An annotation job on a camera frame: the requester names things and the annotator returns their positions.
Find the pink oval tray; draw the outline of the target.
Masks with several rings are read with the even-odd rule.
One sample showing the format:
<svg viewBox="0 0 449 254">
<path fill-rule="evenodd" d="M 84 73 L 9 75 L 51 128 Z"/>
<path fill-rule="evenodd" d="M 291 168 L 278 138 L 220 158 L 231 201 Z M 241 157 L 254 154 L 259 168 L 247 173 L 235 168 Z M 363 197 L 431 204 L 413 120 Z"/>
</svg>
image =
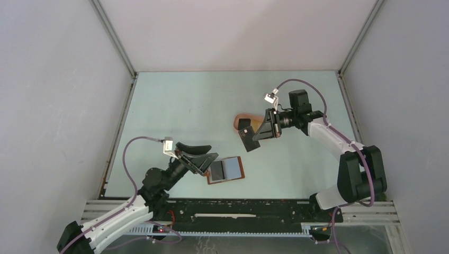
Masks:
<svg viewBox="0 0 449 254">
<path fill-rule="evenodd" d="M 249 114 L 249 113 L 239 113 L 239 114 L 237 114 L 235 116 L 234 122 L 233 122 L 233 129 L 234 129 L 235 133 L 238 133 L 238 131 L 239 131 L 238 124 L 239 124 L 239 120 L 241 120 L 241 119 L 250 119 L 250 121 L 252 119 L 254 119 L 254 120 L 259 120 L 259 121 L 263 122 L 264 116 L 255 115 L 255 114 Z"/>
</svg>

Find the brown leather card holder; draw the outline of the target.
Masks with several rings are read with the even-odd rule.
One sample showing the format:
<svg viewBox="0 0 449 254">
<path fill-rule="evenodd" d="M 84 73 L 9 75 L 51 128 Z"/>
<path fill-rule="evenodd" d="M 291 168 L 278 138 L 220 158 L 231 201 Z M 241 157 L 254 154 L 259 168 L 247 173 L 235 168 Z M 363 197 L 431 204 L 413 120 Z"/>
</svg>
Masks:
<svg viewBox="0 0 449 254">
<path fill-rule="evenodd" d="M 230 182 L 234 180 L 240 180 L 245 178 L 243 162 L 240 156 L 228 157 L 216 161 L 222 161 L 225 179 L 220 181 L 212 181 L 210 179 L 210 167 L 205 173 L 208 185 L 214 185 L 219 183 Z"/>
</svg>

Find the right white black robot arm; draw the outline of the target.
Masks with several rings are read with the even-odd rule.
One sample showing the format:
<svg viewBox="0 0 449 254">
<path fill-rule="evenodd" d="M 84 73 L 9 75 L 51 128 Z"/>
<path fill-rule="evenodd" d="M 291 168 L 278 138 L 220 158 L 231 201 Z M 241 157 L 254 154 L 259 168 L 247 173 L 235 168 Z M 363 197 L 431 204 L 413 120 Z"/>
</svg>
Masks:
<svg viewBox="0 0 449 254">
<path fill-rule="evenodd" d="M 365 146 L 350 140 L 333 128 L 324 113 L 313 111 L 304 89 L 289 92 L 290 107 L 278 111 L 278 89 L 267 93 L 264 99 L 272 107 L 265 111 L 262 124 L 253 135 L 253 141 L 279 138 L 283 129 L 295 127 L 317 140 L 339 163 L 337 183 L 310 197 L 308 214 L 314 221 L 322 221 L 329 209 L 375 199 L 387 190 L 382 153 L 376 146 Z"/>
</svg>

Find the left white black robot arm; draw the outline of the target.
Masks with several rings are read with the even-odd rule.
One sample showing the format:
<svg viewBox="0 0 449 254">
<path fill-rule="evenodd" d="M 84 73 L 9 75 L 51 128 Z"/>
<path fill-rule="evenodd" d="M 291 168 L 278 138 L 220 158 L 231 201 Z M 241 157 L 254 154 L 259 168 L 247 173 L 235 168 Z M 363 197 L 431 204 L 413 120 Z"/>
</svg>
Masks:
<svg viewBox="0 0 449 254">
<path fill-rule="evenodd" d="M 211 153 L 210 145 L 188 146 L 174 143 L 170 137 L 146 139 L 162 143 L 163 154 L 170 157 L 167 169 L 150 168 L 141 188 L 132 180 L 134 194 L 102 216 L 83 224 L 69 223 L 57 243 L 59 253 L 101 253 L 134 226 L 152 219 L 162 220 L 167 215 L 168 191 L 189 171 L 204 176 L 218 157 Z"/>
</svg>

